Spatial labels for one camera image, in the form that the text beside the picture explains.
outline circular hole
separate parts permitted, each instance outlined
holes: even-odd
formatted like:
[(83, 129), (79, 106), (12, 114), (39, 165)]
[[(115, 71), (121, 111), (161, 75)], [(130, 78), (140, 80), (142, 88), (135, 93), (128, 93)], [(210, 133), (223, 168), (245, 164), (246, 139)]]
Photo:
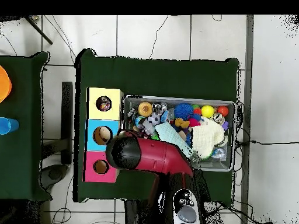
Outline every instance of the circular hole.
[(105, 160), (97, 160), (95, 164), (93, 164), (93, 169), (96, 173), (105, 174), (108, 172), (109, 165)]
[(107, 96), (100, 96), (96, 100), (96, 108), (100, 111), (108, 111), (111, 109), (111, 100)]
[(113, 138), (112, 130), (107, 126), (99, 126), (93, 131), (93, 140), (98, 145), (107, 145)]

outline orange ball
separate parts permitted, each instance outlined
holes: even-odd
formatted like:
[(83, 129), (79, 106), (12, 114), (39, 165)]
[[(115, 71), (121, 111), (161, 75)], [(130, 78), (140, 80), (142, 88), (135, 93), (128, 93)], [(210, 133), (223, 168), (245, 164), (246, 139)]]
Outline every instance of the orange ball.
[(218, 107), (218, 112), (221, 113), (223, 117), (225, 117), (228, 114), (228, 108), (225, 106)]
[(193, 109), (193, 113), (201, 115), (201, 109), (200, 108)]

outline yellow box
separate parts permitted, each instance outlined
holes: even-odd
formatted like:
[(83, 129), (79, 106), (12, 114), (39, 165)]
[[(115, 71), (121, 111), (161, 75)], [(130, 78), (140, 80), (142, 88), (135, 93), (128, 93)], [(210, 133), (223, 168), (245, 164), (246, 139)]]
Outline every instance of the yellow box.
[[(99, 87), (87, 88), (88, 118), (94, 120), (120, 120), (121, 100), (123, 92), (119, 89), (105, 89)], [(108, 111), (100, 111), (96, 106), (99, 97), (106, 96), (111, 100)]]

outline green tablecloth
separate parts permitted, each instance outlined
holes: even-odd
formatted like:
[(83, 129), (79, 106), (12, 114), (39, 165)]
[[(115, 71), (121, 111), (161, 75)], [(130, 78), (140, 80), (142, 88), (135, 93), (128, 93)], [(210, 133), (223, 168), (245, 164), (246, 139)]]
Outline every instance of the green tablecloth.
[(0, 103), (0, 117), (18, 120), (17, 131), (0, 136), (0, 198), (48, 200), (39, 184), (41, 159), (40, 75), (46, 52), (30, 58), (0, 56), (11, 82), (10, 95)]
[[(124, 57), (95, 57), (85, 49), (77, 56), (75, 99), (74, 199), (148, 199), (154, 176), (141, 171), (122, 170), (116, 183), (82, 181), (86, 114), (86, 88), (120, 89), (127, 95), (182, 97), (192, 99), (237, 99), (237, 59), (225, 62), (193, 60), (142, 60)], [(232, 172), (205, 171), (211, 200), (231, 204)]]

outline gray plastic bin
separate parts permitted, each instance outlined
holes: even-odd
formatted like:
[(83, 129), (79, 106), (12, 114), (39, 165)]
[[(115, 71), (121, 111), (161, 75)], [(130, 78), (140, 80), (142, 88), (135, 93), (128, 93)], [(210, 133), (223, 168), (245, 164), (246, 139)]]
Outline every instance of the gray plastic bin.
[(225, 120), (229, 123), (229, 128), (226, 130), (225, 134), (228, 135), (229, 141), (228, 145), (223, 147), (227, 150), (226, 159), (214, 159), (212, 157), (202, 160), (198, 163), (191, 162), (194, 168), (202, 169), (205, 171), (215, 171), (215, 172), (228, 172), (234, 166), (234, 153), (235, 153), (235, 134), (236, 134), (236, 115), (237, 115), (237, 105), (232, 101), (221, 101), (221, 100), (196, 100), (196, 99), (184, 99), (184, 98), (171, 98), (171, 97), (155, 97), (155, 96), (132, 96), (127, 95), (123, 98), (123, 111), (124, 119), (121, 123), (121, 127), (125, 129), (132, 129), (133, 124), (128, 123), (127, 113), (132, 107), (138, 109), (141, 102), (165, 102), (167, 103), (168, 109), (175, 107), (179, 103), (190, 103), (198, 104), (200, 107), (204, 105), (211, 105), (213, 107), (226, 106), (228, 107), (228, 115)]

